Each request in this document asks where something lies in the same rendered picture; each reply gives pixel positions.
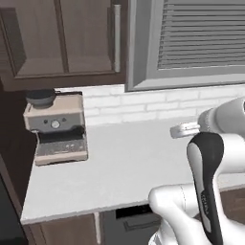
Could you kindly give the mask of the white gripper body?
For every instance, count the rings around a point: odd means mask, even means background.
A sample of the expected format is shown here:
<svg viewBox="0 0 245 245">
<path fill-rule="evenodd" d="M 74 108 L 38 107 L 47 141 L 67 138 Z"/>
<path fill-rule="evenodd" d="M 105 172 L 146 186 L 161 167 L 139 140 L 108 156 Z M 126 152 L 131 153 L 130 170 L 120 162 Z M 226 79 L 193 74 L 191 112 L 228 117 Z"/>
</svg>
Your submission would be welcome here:
<svg viewBox="0 0 245 245">
<path fill-rule="evenodd" d="M 200 125 L 197 122 L 180 123 L 170 129 L 170 136 L 173 139 L 192 136 L 199 132 L 199 128 Z"/>
</svg>

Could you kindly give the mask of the grey dishwasher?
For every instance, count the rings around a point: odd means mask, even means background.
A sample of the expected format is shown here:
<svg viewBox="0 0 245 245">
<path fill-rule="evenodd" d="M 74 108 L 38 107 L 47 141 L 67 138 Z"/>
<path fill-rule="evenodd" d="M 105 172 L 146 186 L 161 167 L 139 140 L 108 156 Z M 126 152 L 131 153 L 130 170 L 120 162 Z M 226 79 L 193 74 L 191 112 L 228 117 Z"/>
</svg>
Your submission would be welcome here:
<svg viewBox="0 0 245 245">
<path fill-rule="evenodd" d="M 101 215 L 104 245 L 148 245 L 161 217 L 148 205 L 134 206 Z"/>
</svg>

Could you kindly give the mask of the grey window with blinds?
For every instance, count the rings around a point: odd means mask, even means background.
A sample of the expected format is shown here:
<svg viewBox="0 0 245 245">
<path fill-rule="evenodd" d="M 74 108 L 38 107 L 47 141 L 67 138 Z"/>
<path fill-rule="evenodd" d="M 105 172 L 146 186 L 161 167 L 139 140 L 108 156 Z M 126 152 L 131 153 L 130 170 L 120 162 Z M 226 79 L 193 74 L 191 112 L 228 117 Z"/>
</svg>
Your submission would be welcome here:
<svg viewBox="0 0 245 245">
<path fill-rule="evenodd" d="M 245 0 L 130 0 L 127 91 L 245 83 Z"/>
</svg>

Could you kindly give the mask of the brown base cupboard door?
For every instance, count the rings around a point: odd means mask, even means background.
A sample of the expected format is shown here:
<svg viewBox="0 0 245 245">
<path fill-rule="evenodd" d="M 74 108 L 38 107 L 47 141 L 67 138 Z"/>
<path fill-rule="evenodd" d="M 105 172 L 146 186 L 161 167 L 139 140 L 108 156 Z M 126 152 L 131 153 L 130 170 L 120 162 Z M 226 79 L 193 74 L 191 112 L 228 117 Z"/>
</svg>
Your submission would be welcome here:
<svg viewBox="0 0 245 245">
<path fill-rule="evenodd" d="M 227 217 L 245 224 L 245 189 L 225 190 L 220 195 Z"/>
<path fill-rule="evenodd" d="M 36 223 L 30 228 L 35 245 L 98 245 L 92 214 Z"/>
</svg>

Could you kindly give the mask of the beige espresso machine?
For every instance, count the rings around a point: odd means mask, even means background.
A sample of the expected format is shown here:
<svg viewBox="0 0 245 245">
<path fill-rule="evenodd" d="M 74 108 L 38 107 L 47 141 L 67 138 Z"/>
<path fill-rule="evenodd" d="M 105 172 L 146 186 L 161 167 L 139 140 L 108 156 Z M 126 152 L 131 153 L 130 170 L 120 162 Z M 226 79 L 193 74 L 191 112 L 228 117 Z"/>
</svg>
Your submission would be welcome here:
<svg viewBox="0 0 245 245">
<path fill-rule="evenodd" d="M 81 92 L 26 92 L 25 127 L 37 138 L 37 166 L 86 161 L 88 147 Z"/>
</svg>

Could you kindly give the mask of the dark brown tall cabinet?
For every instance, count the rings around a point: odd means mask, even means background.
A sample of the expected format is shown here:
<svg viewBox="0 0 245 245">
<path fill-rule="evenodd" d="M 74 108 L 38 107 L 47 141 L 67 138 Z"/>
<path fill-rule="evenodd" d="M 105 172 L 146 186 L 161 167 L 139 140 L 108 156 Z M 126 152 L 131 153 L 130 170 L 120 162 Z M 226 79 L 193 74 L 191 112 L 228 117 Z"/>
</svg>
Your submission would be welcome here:
<svg viewBox="0 0 245 245">
<path fill-rule="evenodd" d="M 0 80 L 0 173 L 21 216 L 33 166 L 35 136 L 26 130 L 24 92 L 6 92 Z"/>
</svg>

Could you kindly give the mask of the brown wall cupboard door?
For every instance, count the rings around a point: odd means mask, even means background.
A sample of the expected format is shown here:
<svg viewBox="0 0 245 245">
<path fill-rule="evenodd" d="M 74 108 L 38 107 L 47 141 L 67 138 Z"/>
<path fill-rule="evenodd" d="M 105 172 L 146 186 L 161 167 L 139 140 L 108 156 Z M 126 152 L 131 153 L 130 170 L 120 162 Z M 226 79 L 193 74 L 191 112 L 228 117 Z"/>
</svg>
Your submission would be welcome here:
<svg viewBox="0 0 245 245">
<path fill-rule="evenodd" d="M 0 80 L 7 91 L 125 82 L 129 0 L 0 0 Z M 121 71 L 114 70 L 121 5 Z"/>
</svg>

